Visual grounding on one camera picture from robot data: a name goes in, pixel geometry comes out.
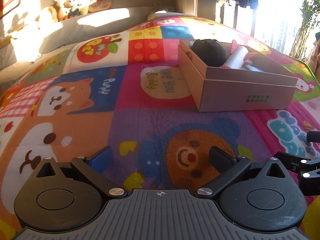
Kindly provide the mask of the black fuzzy plush ball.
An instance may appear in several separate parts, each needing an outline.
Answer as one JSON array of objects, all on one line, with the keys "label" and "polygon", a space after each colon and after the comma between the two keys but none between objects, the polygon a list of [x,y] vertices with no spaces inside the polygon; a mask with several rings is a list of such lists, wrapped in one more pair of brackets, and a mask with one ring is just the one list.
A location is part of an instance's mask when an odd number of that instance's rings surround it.
[{"label": "black fuzzy plush ball", "polygon": [[196,40],[191,50],[209,67],[221,67],[227,60],[226,51],[218,40]]}]

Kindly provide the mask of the grey pillow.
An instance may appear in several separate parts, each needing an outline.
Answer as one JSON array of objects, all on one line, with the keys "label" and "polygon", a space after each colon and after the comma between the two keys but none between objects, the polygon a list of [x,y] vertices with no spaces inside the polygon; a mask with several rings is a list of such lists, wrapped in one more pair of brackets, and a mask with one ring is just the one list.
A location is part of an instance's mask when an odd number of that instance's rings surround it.
[{"label": "grey pillow", "polygon": [[109,9],[76,16],[41,29],[39,53],[51,52],[61,46],[116,34],[147,20],[151,7]]}]

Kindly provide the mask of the pink cardboard box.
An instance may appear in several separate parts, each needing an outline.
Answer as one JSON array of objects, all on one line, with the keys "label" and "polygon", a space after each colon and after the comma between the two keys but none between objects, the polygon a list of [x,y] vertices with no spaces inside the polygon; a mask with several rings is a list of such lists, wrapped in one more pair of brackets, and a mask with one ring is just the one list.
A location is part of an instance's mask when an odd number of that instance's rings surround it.
[{"label": "pink cardboard box", "polygon": [[[247,60],[264,72],[207,66],[192,50],[194,40],[181,39],[178,64],[199,112],[283,109],[289,106],[298,78],[266,55]],[[222,42],[227,59],[231,43]]]}]

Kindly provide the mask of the plush toys on shelf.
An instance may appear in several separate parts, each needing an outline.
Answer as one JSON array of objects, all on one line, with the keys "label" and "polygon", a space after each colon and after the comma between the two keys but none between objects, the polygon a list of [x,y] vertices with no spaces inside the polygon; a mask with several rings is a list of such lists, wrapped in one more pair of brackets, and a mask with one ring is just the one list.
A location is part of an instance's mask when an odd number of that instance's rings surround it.
[{"label": "plush toys on shelf", "polygon": [[73,18],[88,14],[89,0],[54,1],[53,5],[45,7],[37,17],[39,29]]}]

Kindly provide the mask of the orange patterned bag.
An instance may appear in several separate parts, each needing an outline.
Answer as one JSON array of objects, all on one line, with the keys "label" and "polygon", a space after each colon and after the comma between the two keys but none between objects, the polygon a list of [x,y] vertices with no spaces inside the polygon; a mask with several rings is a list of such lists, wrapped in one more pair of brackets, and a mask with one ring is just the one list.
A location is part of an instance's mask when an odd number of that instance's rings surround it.
[{"label": "orange patterned bag", "polygon": [[320,32],[315,34],[315,42],[313,43],[314,47],[311,50],[310,54],[306,57],[306,64],[310,67],[313,73],[319,68],[319,39],[320,39]]}]

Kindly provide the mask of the white power adapter box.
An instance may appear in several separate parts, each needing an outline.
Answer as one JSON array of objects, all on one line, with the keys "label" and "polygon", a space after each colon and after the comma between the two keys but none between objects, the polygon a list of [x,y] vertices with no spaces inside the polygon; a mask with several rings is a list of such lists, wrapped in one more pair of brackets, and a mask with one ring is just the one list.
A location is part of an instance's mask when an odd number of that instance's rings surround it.
[{"label": "white power adapter box", "polygon": [[261,69],[259,69],[257,67],[254,67],[254,66],[252,66],[250,64],[244,65],[242,68],[245,69],[245,70],[253,71],[253,72],[261,72],[261,73],[264,72],[263,70],[261,70]]}]

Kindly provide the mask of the colourful cartoon play mat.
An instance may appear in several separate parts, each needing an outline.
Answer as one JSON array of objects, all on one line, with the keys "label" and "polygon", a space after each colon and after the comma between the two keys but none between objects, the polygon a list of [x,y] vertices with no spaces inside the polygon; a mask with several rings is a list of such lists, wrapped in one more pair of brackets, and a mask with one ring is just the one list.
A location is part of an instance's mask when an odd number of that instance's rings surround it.
[{"label": "colourful cartoon play mat", "polygon": [[[181,39],[248,46],[298,78],[288,107],[199,112],[178,64]],[[274,157],[319,159],[319,82],[304,63],[225,25],[161,17],[45,59],[1,96],[1,239],[319,239],[319,196]],[[104,198],[71,160],[105,146]],[[217,146],[252,164],[213,199]]]}]

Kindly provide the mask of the colourful picture card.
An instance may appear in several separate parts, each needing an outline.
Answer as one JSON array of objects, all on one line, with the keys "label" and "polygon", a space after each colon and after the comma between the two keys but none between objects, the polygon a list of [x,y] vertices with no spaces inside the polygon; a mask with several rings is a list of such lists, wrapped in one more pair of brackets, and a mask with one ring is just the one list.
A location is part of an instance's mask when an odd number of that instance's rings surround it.
[{"label": "colourful picture card", "polygon": [[88,12],[99,12],[108,10],[111,7],[111,0],[89,0]]}]

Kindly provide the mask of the white red lint roller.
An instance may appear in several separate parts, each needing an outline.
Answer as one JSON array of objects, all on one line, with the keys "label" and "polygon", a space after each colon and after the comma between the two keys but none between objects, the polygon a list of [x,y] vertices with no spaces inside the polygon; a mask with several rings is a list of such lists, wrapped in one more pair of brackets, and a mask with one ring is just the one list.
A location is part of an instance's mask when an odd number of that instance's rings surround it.
[{"label": "white red lint roller", "polygon": [[236,40],[231,43],[230,54],[221,68],[241,69],[247,60],[256,55],[255,52],[249,52],[246,46],[238,45]]}]

